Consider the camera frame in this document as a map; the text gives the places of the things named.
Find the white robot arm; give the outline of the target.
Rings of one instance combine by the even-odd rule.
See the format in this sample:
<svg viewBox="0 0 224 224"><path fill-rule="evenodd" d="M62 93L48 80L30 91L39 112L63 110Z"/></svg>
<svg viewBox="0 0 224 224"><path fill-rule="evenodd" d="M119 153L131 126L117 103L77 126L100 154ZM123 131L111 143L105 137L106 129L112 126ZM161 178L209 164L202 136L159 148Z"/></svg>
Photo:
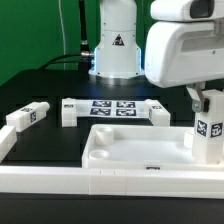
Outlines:
<svg viewBox="0 0 224 224"><path fill-rule="evenodd" d="M136 44L134 0L100 0L101 39L90 77L110 85L142 76L162 87L186 85L197 112L204 83L224 78L224 0L154 0L146 46Z"/></svg>

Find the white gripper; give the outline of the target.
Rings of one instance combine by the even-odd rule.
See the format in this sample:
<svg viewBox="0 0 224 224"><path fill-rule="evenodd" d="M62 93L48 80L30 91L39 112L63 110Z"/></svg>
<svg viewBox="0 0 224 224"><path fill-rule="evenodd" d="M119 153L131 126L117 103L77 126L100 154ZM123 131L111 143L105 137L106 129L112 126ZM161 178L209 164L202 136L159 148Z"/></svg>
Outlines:
<svg viewBox="0 0 224 224"><path fill-rule="evenodd" d="M224 34L213 22L157 22L147 35L144 67L161 88L188 84L192 110L202 112L204 81L224 78Z"/></svg>

